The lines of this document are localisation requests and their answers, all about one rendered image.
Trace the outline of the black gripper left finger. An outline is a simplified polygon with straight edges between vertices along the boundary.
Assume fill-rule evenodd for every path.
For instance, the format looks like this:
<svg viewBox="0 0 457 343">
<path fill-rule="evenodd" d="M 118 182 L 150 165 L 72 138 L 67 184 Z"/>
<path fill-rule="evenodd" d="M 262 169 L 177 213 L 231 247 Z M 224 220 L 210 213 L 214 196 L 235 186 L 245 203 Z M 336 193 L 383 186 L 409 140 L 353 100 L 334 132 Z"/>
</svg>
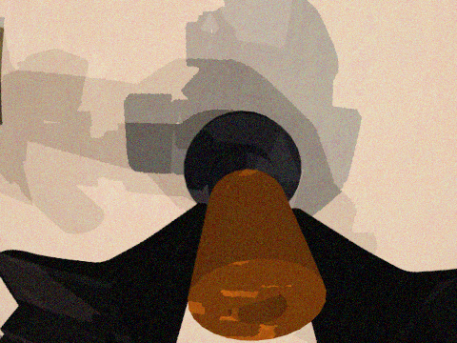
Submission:
<svg viewBox="0 0 457 343">
<path fill-rule="evenodd" d="M 176 343 L 206 212 L 197 203 L 106 262 L 7 249 L 0 277 L 16 304 L 107 329 L 118 343 Z"/>
</svg>

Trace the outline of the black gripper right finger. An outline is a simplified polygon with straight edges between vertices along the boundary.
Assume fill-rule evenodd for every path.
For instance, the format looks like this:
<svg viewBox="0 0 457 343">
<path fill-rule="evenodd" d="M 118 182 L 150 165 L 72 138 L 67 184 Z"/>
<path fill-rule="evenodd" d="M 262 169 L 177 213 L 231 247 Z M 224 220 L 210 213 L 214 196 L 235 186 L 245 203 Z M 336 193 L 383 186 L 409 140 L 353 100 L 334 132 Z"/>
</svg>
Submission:
<svg viewBox="0 0 457 343">
<path fill-rule="evenodd" d="M 427 313 L 457 304 L 457 268 L 409 272 L 292 209 L 327 293 L 316 343 L 401 343 Z"/>
</svg>

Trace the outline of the orange knob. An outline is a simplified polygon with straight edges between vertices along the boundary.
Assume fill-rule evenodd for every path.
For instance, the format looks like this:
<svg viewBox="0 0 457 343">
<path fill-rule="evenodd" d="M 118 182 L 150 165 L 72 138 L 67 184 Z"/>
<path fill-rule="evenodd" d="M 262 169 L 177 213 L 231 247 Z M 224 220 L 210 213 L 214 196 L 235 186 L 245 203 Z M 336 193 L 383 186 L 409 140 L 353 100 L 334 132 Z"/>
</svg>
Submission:
<svg viewBox="0 0 457 343">
<path fill-rule="evenodd" d="M 311 323 L 327 292 L 277 180 L 255 169 L 218 180 L 189 287 L 191 317 L 229 339 L 274 339 Z"/>
</svg>

